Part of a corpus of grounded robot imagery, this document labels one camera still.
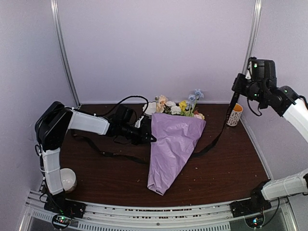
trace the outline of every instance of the lavender wall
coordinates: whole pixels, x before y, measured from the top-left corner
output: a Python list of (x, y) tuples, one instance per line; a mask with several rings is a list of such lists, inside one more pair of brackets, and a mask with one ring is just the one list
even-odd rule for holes
[[(262, 4), (254, 56), (276, 63), (278, 85), (289, 85), (308, 96), (308, 1), (271, 1)], [(246, 106), (244, 117), (252, 129), (274, 179), (308, 168), (308, 145), (285, 119), (272, 109), (254, 116)], [(308, 198), (290, 198), (301, 231), (307, 230)]]
[(226, 103), (242, 70), (254, 0), (61, 0), (82, 103), (141, 94), (181, 100), (195, 88)]
[(17, 227), (40, 184), (33, 126), (55, 100), (73, 106), (49, 0), (2, 0), (0, 7), (0, 229)]

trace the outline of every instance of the dark wood surface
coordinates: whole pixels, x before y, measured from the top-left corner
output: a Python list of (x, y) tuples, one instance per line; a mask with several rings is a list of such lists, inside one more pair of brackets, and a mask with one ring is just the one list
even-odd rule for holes
[[(141, 105), (130, 105), (138, 113)], [(104, 113), (111, 105), (84, 105), (82, 110)], [(206, 127), (196, 150), (209, 144), (220, 132), (227, 105), (202, 104)], [(117, 152), (150, 159), (150, 145), (121, 145), (113, 138), (78, 132), (93, 139), (103, 151)], [(107, 158), (93, 151), (87, 143), (76, 141), (67, 134), (61, 152), (61, 165), (74, 170), (77, 188), (68, 198), (108, 205), (179, 206), (201, 205), (239, 200), (249, 197), (250, 191), (266, 173), (242, 124), (227, 127), (216, 147), (185, 165), (170, 189), (160, 196), (147, 189), (148, 165), (125, 158)]]

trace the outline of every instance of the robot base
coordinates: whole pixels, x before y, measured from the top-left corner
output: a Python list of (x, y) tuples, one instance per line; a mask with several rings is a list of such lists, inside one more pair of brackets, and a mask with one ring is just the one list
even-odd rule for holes
[(44, 209), (51, 211), (53, 213), (63, 214), (64, 216), (69, 217), (69, 218), (71, 218), (71, 217), (83, 218), (83, 215), (84, 215), (85, 209), (86, 209), (86, 204), (81, 203), (81, 202), (65, 200), (65, 211), (63, 211), (63, 213), (61, 213), (59, 208), (54, 206), (52, 201), (49, 198), (47, 198)]
[(252, 207), (251, 199), (243, 200), (243, 201), (234, 201), (230, 204), (231, 212), (234, 218), (247, 216), (253, 213), (261, 212), (262, 210), (267, 210), (271, 208), (271, 204), (269, 201), (264, 201), (262, 207), (256, 209), (256, 207)]

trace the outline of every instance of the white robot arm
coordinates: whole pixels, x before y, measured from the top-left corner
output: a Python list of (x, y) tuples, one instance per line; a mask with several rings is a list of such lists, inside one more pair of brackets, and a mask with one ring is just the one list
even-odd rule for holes
[[(106, 135), (110, 125), (107, 119), (74, 111), (69, 108), (66, 108), (65, 110), (72, 115), (65, 132), (69, 129), (75, 129), (93, 132), (99, 135)], [(57, 195), (64, 190), (60, 176), (60, 147), (53, 150), (46, 150), (41, 146), (41, 149), (43, 172), (49, 192), (52, 195)]]
[[(246, 75), (238, 74), (233, 83), (235, 94), (259, 102), (259, 109), (272, 107), (275, 112), (291, 123), (308, 142), (308, 105), (306, 98), (299, 96), (289, 86), (278, 88), (273, 60), (250, 58)], [(233, 216), (244, 216), (268, 208), (269, 201), (299, 193), (308, 193), (308, 169), (280, 180), (260, 183), (251, 191), (249, 201), (231, 204)]]
[(133, 110), (119, 105), (117, 111), (108, 118), (65, 107), (54, 102), (35, 124), (40, 169), (45, 178), (47, 202), (46, 210), (82, 218), (85, 204), (65, 200), (60, 175), (60, 149), (68, 130), (81, 130), (106, 136), (124, 136), (132, 144), (156, 141), (151, 134), (151, 121), (143, 116), (140, 126), (129, 124)]
[[(308, 110), (301, 99), (285, 111), (283, 117), (290, 122), (308, 142)], [(308, 193), (308, 168), (280, 180), (271, 180), (263, 186), (262, 195), (265, 200)]]

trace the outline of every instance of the flower bouquet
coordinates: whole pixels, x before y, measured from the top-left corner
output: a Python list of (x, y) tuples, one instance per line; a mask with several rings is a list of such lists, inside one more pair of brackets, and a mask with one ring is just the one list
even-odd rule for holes
[(151, 143), (148, 189), (164, 195), (181, 172), (205, 128), (205, 117), (196, 109), (203, 98), (200, 90), (188, 100), (176, 104), (161, 95), (149, 104), (152, 115), (152, 134), (157, 141)]

